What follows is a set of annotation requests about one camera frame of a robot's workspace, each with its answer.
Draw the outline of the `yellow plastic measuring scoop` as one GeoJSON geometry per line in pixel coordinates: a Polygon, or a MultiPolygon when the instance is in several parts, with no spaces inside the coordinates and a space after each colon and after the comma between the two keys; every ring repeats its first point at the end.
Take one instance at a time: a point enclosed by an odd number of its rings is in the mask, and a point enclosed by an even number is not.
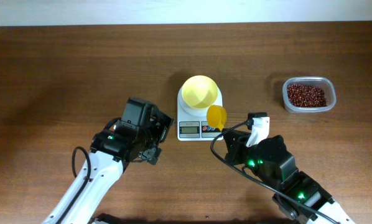
{"type": "Polygon", "coordinates": [[[224,107],[211,105],[207,110],[207,123],[211,128],[223,130],[227,120],[227,112],[224,107]]]}

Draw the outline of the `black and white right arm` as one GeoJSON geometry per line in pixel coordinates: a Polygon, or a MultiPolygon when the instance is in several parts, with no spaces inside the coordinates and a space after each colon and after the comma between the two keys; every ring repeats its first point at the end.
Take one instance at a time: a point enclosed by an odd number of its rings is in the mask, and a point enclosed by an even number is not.
{"type": "Polygon", "coordinates": [[[247,145],[249,134],[227,130],[223,135],[228,153],[225,161],[250,170],[262,186],[275,190],[272,200],[296,223],[353,223],[341,205],[316,180],[300,171],[282,136],[247,145]]]}

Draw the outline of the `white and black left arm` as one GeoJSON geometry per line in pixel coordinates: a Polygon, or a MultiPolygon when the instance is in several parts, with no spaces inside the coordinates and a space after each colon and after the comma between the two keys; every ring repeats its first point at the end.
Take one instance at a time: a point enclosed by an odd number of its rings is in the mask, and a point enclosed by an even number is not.
{"type": "Polygon", "coordinates": [[[89,149],[77,146],[85,162],[75,180],[44,223],[88,223],[108,190],[131,163],[152,165],[162,152],[174,120],[156,105],[127,105],[91,141],[89,149]]]}

